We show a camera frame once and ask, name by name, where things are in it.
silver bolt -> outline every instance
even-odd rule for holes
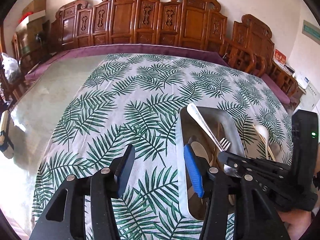
[[[67,176],[67,181],[73,181],[76,178],[75,175],[71,174]]]
[[[215,173],[218,173],[218,169],[216,167],[211,167],[209,168],[209,172],[215,174]]]
[[[101,173],[102,174],[108,174],[110,172],[110,169],[109,168],[103,168],[102,170],[101,170]]]
[[[244,176],[244,179],[247,180],[247,181],[251,181],[251,180],[253,180],[253,177],[250,174],[246,174]]]

carved wooden backrest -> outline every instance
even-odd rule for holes
[[[217,0],[85,0],[62,6],[51,27],[52,50],[104,44],[163,44],[219,51],[227,17]]]
[[[270,66],[275,45],[271,41],[270,28],[251,14],[243,15],[241,21],[241,23],[234,22],[232,40],[245,48],[252,49],[256,55],[264,57]]]

blue gripper pad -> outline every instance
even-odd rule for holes
[[[196,155],[193,152],[190,144],[186,144],[183,148],[183,157],[187,166],[189,177],[193,185],[194,191],[198,194],[198,197],[201,198],[204,195],[204,190],[202,187],[202,176],[196,165],[195,158]]]

chopsticks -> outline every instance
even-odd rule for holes
[[[262,141],[264,144],[266,144],[266,140],[265,140],[265,138],[264,138],[260,133],[258,133],[258,131],[257,131],[257,130],[256,130],[256,132],[257,132],[257,134],[259,135],[259,137],[260,137],[261,141]],[[270,149],[269,145],[268,145],[268,153],[270,154],[270,156],[271,156],[272,160],[275,162],[275,161],[276,161],[276,158],[274,157],[274,155],[273,155],[273,153],[272,153],[272,151],[271,151],[271,149]]]

spoon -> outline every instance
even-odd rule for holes
[[[190,103],[187,106],[187,112],[190,116],[200,125],[200,127],[206,132],[206,134],[210,137],[210,139],[214,142],[214,144],[218,147],[220,152],[223,152],[224,149],[222,148],[221,144],[217,140],[217,138],[212,133],[210,127],[208,126],[207,122],[204,120],[202,115],[200,114],[198,108],[194,103]]]
[[[269,132],[268,132],[268,129],[263,126],[263,125],[256,125],[255,126],[257,132],[266,140],[266,158],[267,160],[269,159],[269,156],[268,156],[268,141],[269,141]]]

